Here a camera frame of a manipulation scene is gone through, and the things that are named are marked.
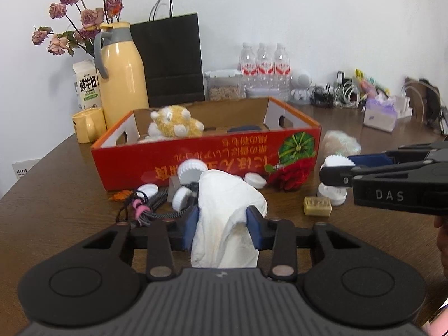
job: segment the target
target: yellow thermos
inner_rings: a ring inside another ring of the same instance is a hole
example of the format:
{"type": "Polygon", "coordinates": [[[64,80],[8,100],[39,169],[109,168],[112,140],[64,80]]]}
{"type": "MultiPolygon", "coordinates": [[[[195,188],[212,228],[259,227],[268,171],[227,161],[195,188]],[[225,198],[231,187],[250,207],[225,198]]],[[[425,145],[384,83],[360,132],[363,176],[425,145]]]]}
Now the yellow thermos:
{"type": "Polygon", "coordinates": [[[95,66],[108,129],[133,109],[149,108],[142,57],[130,25],[120,21],[101,24],[95,36],[95,66]]]}

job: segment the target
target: stuffed toy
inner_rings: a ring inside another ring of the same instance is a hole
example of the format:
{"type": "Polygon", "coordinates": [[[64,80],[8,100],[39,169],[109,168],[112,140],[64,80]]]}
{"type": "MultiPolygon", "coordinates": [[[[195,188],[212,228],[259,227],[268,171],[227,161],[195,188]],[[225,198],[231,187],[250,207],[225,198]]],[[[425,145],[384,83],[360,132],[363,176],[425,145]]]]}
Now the stuffed toy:
{"type": "Polygon", "coordinates": [[[153,122],[149,125],[149,137],[201,137],[204,125],[191,118],[190,111],[183,106],[167,106],[151,112],[153,122]]]}

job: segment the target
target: water bottle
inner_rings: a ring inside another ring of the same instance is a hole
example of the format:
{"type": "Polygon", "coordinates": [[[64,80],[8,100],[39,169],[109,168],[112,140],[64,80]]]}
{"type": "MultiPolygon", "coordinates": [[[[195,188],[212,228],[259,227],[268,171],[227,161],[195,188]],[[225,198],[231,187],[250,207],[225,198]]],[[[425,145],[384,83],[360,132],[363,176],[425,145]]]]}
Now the water bottle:
{"type": "Polygon", "coordinates": [[[274,58],[267,50],[266,44],[260,43],[257,52],[257,74],[258,82],[262,87],[272,85],[274,75],[274,58]]]}
{"type": "Polygon", "coordinates": [[[291,62],[286,47],[278,43],[274,53],[275,78],[280,91],[280,99],[287,101],[291,92],[291,62]]]}
{"type": "Polygon", "coordinates": [[[243,73],[243,87],[254,87],[255,77],[257,75],[257,59],[252,47],[248,43],[243,43],[243,50],[240,54],[240,69],[243,73]]]}

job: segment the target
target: gray thermos handle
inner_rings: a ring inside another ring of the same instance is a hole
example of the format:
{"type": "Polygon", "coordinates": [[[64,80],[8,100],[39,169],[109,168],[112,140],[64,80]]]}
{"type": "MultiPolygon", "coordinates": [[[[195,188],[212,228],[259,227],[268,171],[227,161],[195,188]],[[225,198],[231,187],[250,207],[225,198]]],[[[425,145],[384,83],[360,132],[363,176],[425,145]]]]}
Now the gray thermos handle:
{"type": "Polygon", "coordinates": [[[95,36],[95,41],[94,41],[94,46],[93,46],[94,52],[95,52],[95,57],[94,57],[95,67],[96,67],[96,69],[98,69],[98,72],[100,73],[101,77],[104,79],[109,78],[109,74],[108,74],[108,70],[104,66],[104,63],[102,62],[102,58],[101,58],[101,39],[111,39],[111,38],[112,38],[111,32],[100,32],[95,36]]]}

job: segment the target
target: white cloth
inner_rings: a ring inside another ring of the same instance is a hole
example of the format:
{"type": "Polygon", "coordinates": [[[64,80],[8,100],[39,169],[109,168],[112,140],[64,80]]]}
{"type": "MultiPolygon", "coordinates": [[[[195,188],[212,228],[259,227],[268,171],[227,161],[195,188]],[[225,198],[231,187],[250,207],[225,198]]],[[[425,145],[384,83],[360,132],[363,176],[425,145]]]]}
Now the white cloth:
{"type": "Polygon", "coordinates": [[[208,170],[199,181],[199,221],[191,265],[198,268],[256,267],[255,250],[246,227],[246,209],[267,213],[266,199],[255,188],[226,172],[208,170]]]}

